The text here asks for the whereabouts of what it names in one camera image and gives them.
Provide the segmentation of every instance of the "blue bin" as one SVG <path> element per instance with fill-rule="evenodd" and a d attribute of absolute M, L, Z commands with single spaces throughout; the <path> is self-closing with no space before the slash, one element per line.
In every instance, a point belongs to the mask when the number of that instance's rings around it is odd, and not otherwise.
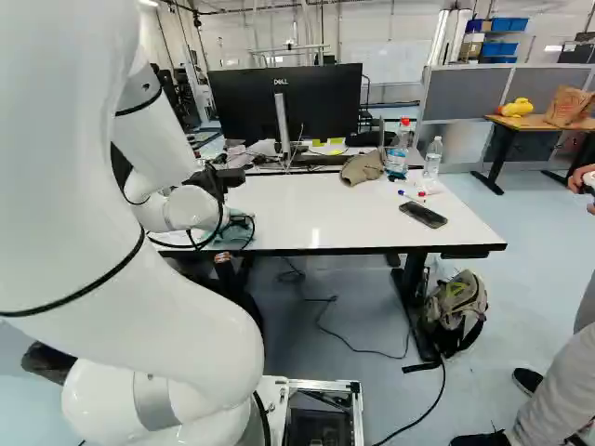
<path fill-rule="evenodd" d="M 467 22 L 467 28 L 465 28 L 465 33 L 479 33 L 482 30 L 482 23 L 483 20 L 481 19 L 469 20 Z"/>
<path fill-rule="evenodd" d="M 510 31 L 512 19 L 492 19 L 492 31 Z"/>
<path fill-rule="evenodd" d="M 513 56 L 518 45 L 519 44 L 500 44 L 500 52 L 498 54 L 501 56 Z"/>
<path fill-rule="evenodd" d="M 516 56 L 498 56 L 497 58 L 490 58 L 491 63 L 515 63 Z"/>
<path fill-rule="evenodd" d="M 510 24 L 511 31 L 524 31 L 527 27 L 527 23 L 529 23 L 529 19 L 510 19 L 512 20 Z"/>
<path fill-rule="evenodd" d="M 484 42 L 482 46 L 482 56 L 499 56 L 501 45 L 502 44 L 499 42 Z"/>

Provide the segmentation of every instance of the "dell monitor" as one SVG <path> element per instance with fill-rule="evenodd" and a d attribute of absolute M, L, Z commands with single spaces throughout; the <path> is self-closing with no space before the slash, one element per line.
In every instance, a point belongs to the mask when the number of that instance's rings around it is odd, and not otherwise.
<path fill-rule="evenodd" d="M 362 64 L 209 72 L 225 138 L 279 138 L 275 93 L 283 93 L 291 140 L 357 131 Z"/>

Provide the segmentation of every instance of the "smartphone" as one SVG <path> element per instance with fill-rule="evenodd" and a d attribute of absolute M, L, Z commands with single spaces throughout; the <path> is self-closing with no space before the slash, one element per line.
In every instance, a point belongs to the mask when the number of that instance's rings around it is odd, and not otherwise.
<path fill-rule="evenodd" d="M 415 220 L 420 221 L 433 230 L 444 226 L 448 222 L 445 217 L 441 216 L 440 214 L 436 214 L 434 211 L 430 211 L 427 207 L 424 207 L 416 202 L 401 204 L 399 209 L 401 212 L 412 216 Z"/>

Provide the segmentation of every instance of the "marker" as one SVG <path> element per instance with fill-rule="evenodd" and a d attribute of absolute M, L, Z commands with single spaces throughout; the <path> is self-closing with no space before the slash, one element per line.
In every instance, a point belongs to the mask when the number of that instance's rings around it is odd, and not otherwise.
<path fill-rule="evenodd" d="M 402 197 L 407 197 L 409 200 L 413 200 L 414 202 L 418 202 L 418 203 L 425 203 L 426 202 L 426 192 L 418 192 L 417 193 L 417 197 L 414 197 L 413 195 L 409 195 L 407 192 L 405 192 L 404 190 L 400 189 L 399 190 L 399 195 L 401 195 Z"/>

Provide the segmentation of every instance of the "water bottle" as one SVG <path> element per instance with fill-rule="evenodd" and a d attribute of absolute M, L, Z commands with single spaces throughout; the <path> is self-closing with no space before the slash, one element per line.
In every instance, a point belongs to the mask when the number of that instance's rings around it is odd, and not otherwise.
<path fill-rule="evenodd" d="M 424 164 L 424 179 L 435 181 L 438 179 L 438 169 L 443 158 L 443 137 L 436 137 L 426 151 Z"/>
<path fill-rule="evenodd" d="M 411 144 L 411 121 L 409 118 L 401 118 L 397 137 L 386 148 L 386 162 L 384 170 L 389 177 L 396 179 L 407 178 L 407 153 Z"/>

